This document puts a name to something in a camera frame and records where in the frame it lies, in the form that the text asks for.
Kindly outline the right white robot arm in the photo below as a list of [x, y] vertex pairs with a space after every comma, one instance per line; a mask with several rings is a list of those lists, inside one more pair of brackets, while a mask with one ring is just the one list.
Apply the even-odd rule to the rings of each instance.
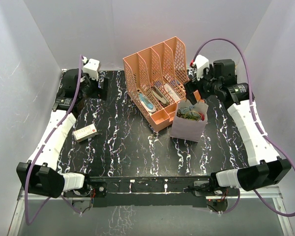
[[238, 83], [235, 62], [232, 59], [209, 60], [198, 55], [191, 62], [196, 75], [184, 83], [186, 98], [196, 104], [194, 95], [201, 98], [214, 95], [223, 103], [236, 123], [248, 156], [247, 168], [224, 170], [212, 173], [209, 181], [196, 187], [198, 191], [221, 195], [228, 187], [246, 191], [278, 184], [291, 169], [288, 160], [282, 159], [272, 144], [265, 139], [266, 132], [260, 123], [256, 103], [247, 83]]

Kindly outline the lilac paper bag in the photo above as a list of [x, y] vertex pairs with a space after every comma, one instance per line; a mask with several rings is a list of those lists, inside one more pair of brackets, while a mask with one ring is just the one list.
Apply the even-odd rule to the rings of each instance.
[[181, 100], [177, 104], [171, 132], [170, 132], [170, 137], [187, 140], [187, 141], [199, 142], [205, 130], [207, 120], [192, 121], [192, 120], [187, 120], [184, 118], [179, 118], [177, 116], [177, 112], [180, 112], [179, 109], [181, 107], [188, 107], [188, 106], [195, 106], [197, 110], [197, 112], [189, 112], [189, 113], [202, 113], [207, 118], [207, 110], [208, 110], [207, 104], [203, 102], [197, 102], [195, 105], [192, 105], [189, 100]]

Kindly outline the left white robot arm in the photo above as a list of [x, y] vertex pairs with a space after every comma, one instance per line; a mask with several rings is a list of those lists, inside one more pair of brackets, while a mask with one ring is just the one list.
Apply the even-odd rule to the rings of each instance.
[[75, 190], [87, 196], [92, 189], [88, 175], [80, 172], [58, 173], [57, 162], [64, 141], [75, 124], [87, 98], [107, 99], [108, 78], [98, 81], [99, 70], [69, 69], [62, 72], [47, 128], [27, 162], [16, 168], [19, 180], [28, 193], [57, 198]]

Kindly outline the pink candy packet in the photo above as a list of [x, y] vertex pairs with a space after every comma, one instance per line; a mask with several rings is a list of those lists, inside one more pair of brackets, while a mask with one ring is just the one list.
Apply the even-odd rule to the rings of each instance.
[[199, 113], [199, 115], [200, 115], [200, 120], [201, 121], [205, 121], [205, 120], [207, 120], [207, 118], [206, 118], [206, 116], [204, 115], [204, 114], [202, 114], [202, 113]]

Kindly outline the green sour candy bag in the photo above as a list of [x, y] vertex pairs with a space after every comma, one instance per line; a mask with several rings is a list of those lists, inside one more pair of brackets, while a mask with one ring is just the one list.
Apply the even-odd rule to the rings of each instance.
[[199, 113], [188, 113], [188, 114], [185, 114], [183, 118], [187, 120], [192, 120], [192, 121], [202, 120], [202, 116]]

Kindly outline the silver foil snack packet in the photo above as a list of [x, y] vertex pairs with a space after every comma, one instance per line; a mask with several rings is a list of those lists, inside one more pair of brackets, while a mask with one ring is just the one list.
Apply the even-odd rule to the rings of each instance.
[[188, 107], [181, 107], [179, 109], [181, 114], [186, 114], [189, 112], [197, 112], [196, 107], [195, 106], [188, 106]]

